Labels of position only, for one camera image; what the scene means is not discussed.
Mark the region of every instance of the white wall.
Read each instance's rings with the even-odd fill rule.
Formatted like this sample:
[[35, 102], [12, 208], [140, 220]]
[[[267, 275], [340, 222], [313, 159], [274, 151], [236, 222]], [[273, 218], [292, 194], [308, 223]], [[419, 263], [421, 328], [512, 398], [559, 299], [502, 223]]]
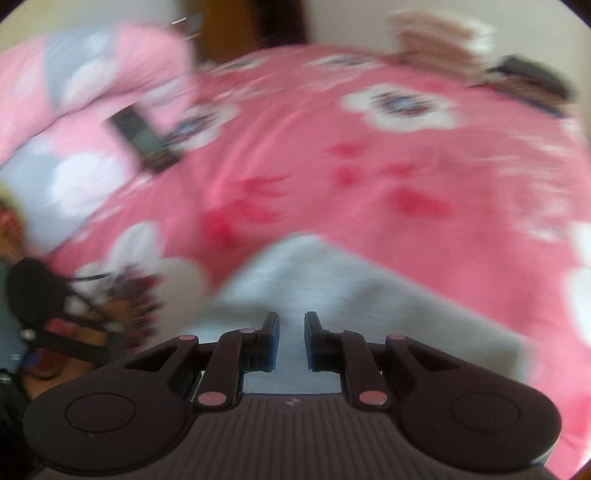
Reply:
[[84, 24], [124, 20], [170, 23], [180, 17], [179, 3], [179, 0], [27, 0], [0, 23], [0, 51], [36, 35]]
[[385, 16], [406, 7], [440, 7], [499, 28], [496, 56], [522, 53], [563, 72], [582, 92], [591, 126], [591, 30], [558, 0], [307, 0], [314, 41], [391, 50]]

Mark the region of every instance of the pillow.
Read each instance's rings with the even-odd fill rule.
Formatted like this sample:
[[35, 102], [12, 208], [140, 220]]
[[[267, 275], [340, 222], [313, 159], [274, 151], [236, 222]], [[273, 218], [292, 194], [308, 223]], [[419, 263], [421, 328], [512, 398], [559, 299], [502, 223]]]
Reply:
[[170, 30], [120, 25], [34, 40], [0, 56], [3, 64], [0, 86], [17, 82], [0, 90], [0, 180], [22, 208], [28, 246], [48, 254], [140, 170], [108, 118], [137, 103], [161, 134], [182, 119], [189, 51]]
[[[181, 79], [181, 90], [188, 91], [191, 57], [172, 29], [85, 27], [2, 53], [0, 72], [3, 164], [61, 116], [105, 94], [147, 93], [175, 79]], [[184, 107], [189, 107], [188, 100]]]

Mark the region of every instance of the white flower pattern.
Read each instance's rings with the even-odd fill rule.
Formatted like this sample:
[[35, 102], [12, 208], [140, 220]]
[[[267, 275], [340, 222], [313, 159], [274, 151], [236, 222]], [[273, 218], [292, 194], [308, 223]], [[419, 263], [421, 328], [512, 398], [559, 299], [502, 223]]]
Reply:
[[266, 60], [266, 57], [246, 55], [239, 59], [223, 63], [210, 72], [212, 75], [225, 75], [230, 72], [239, 72], [241, 70], [253, 70], [260, 67]]
[[374, 57], [346, 53], [322, 57], [317, 60], [309, 61], [304, 65], [309, 67], [324, 67], [328, 70], [374, 70], [384, 66], [380, 60]]
[[49, 199], [60, 206], [64, 216], [83, 218], [97, 211], [130, 179], [131, 172], [116, 157], [80, 152], [57, 166]]
[[20, 101], [26, 100], [30, 94], [33, 93], [39, 78], [38, 69], [31, 66], [24, 70], [17, 82], [14, 84], [12, 91]]
[[573, 223], [570, 240], [580, 267], [567, 273], [565, 295], [581, 340], [591, 348], [591, 223]]
[[174, 149], [195, 150], [212, 143], [220, 128], [237, 116], [239, 108], [234, 103], [204, 103], [188, 109], [173, 133]]
[[117, 77], [117, 63], [112, 60], [92, 60], [79, 68], [67, 81], [61, 105], [64, 111], [78, 110], [100, 97]]
[[362, 112], [364, 121], [384, 132], [423, 129], [452, 130], [459, 126], [447, 99], [392, 84], [373, 85], [341, 99], [350, 112]]
[[[103, 261], [76, 271], [76, 277], [109, 273], [117, 276], [132, 267], [145, 275], [157, 275], [161, 282], [154, 295], [163, 306], [155, 313], [156, 335], [146, 347], [165, 342], [195, 319], [207, 293], [207, 279], [197, 263], [188, 258], [163, 258], [164, 245], [158, 224], [136, 223], [123, 232]], [[104, 295], [102, 280], [75, 284], [76, 290], [94, 300]]]

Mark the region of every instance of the folded towel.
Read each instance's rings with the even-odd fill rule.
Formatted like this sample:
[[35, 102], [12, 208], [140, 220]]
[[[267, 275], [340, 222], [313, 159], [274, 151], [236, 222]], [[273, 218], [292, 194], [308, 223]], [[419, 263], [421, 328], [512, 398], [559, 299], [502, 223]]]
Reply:
[[429, 25], [442, 33], [456, 35], [465, 40], [474, 40], [496, 33], [495, 27], [476, 18], [446, 10], [405, 9], [390, 13], [388, 18], [395, 28], [404, 28], [413, 24]]
[[336, 374], [308, 370], [304, 314], [309, 310], [318, 312], [324, 328], [359, 332], [368, 342], [402, 333], [516, 380], [527, 371], [519, 335], [315, 236], [294, 236], [267, 248], [179, 333], [214, 342], [228, 330], [259, 328], [270, 310], [281, 319], [277, 369], [248, 374], [245, 391], [340, 391]]
[[495, 49], [491, 35], [475, 40], [464, 40], [454, 35], [442, 34], [428, 25], [409, 25], [398, 30], [401, 38], [420, 41], [426, 45], [426, 53], [444, 53], [460, 59], [486, 58]]
[[475, 54], [457, 43], [448, 42], [445, 39], [436, 40], [406, 29], [401, 32], [400, 36], [404, 50], [409, 53], [435, 55], [481, 68], [486, 62], [485, 56]]
[[405, 59], [418, 67], [457, 77], [467, 82], [479, 80], [483, 72], [482, 65], [473, 65], [427, 53], [409, 52], [405, 55]]

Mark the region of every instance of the round pad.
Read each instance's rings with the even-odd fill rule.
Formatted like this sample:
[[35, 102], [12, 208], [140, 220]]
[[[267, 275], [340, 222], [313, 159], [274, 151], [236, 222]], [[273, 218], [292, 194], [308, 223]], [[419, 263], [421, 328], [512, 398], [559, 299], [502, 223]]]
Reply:
[[66, 420], [70, 425], [88, 433], [121, 429], [134, 415], [134, 403], [122, 395], [112, 393], [96, 393], [78, 398], [66, 410]]
[[504, 432], [519, 421], [519, 407], [508, 398], [490, 393], [472, 393], [452, 405], [453, 417], [477, 432]]
[[561, 419], [540, 392], [480, 369], [428, 372], [403, 402], [400, 426], [425, 454], [462, 470], [506, 473], [543, 463]]

